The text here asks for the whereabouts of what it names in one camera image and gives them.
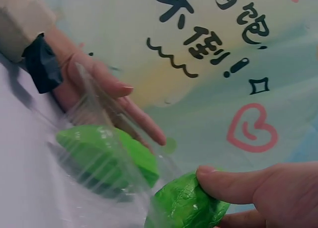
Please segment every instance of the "beige sleeve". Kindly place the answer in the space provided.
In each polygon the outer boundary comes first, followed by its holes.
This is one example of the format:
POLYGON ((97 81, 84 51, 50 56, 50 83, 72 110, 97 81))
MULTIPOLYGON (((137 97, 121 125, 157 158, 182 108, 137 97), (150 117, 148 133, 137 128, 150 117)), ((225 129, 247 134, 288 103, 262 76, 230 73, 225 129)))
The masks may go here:
POLYGON ((0 52, 13 62, 36 37, 55 25, 42 0, 0 0, 0 52))

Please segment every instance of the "wrapped green object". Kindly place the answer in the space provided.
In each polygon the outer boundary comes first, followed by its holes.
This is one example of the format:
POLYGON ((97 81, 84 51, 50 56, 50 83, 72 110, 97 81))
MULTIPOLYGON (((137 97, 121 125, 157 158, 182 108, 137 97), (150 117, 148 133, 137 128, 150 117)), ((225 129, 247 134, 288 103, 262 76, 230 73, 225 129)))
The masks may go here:
MULTIPOLYGON (((196 178, 189 173, 166 184, 153 197, 172 228, 212 228, 226 214, 230 204, 206 194, 196 178)), ((147 218, 145 228, 154 228, 147 218)))
MULTIPOLYGON (((123 178, 123 171, 118 166, 120 158, 114 154, 116 148, 107 145, 114 138, 103 137, 101 129, 105 130, 97 125, 75 126, 59 131, 56 139, 70 153, 72 159, 94 178, 107 185, 116 183, 117 188, 126 188, 128 182, 123 178)), ((159 178, 155 156, 129 134, 117 128, 114 131, 149 186, 153 187, 159 178)))

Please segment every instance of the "sleeve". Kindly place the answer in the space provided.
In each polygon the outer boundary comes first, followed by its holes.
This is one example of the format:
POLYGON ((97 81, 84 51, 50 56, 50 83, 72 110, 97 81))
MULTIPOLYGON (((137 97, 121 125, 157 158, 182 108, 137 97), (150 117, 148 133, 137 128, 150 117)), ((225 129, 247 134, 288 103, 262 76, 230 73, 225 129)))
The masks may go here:
POLYGON ((63 81, 56 56, 44 40, 55 22, 42 0, 0 0, 0 52, 14 63, 24 59, 39 93, 63 81))

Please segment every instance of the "hand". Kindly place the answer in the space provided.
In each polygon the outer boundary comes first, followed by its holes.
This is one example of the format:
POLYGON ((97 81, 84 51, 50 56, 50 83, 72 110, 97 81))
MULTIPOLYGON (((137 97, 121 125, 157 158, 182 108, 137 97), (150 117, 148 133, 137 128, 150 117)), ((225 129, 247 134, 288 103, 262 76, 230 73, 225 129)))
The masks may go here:
POLYGON ((318 228, 318 162, 278 164, 243 173, 197 169, 202 188, 256 210, 224 216, 220 228, 318 228))
MULTIPOLYGON (((75 65, 75 63, 79 63, 88 70, 100 88, 115 99, 121 105, 122 109, 126 111, 155 142, 160 145, 165 145, 165 136, 162 130, 155 124, 150 116, 144 113, 128 97, 133 91, 131 86, 120 82, 108 71, 102 62, 95 61, 92 57, 82 52, 79 47, 74 45, 57 28, 53 28, 47 32, 45 34, 45 40, 51 46, 61 66, 64 82, 54 90, 54 95, 65 111, 75 106, 84 93, 82 79, 75 65)), ((111 119, 115 117, 116 120, 113 120, 113 124, 117 128, 126 131, 133 138, 147 146, 139 134, 125 120, 118 120, 118 116, 114 116, 111 119)))

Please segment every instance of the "wavy line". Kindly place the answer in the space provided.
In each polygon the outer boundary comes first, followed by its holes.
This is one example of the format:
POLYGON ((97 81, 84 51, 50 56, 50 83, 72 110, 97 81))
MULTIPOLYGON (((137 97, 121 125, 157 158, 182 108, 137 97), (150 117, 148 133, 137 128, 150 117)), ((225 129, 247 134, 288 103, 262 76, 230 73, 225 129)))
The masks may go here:
POLYGON ((184 74, 189 77, 189 78, 196 78, 199 76, 199 74, 191 74, 187 71, 187 65, 186 64, 181 64, 181 65, 177 65, 174 63, 174 55, 172 54, 163 54, 162 53, 162 46, 152 46, 150 43, 150 38, 147 38, 147 47, 153 51, 158 51, 158 54, 161 58, 169 58, 170 59, 170 64, 171 66, 173 66, 176 69, 182 69, 184 74))

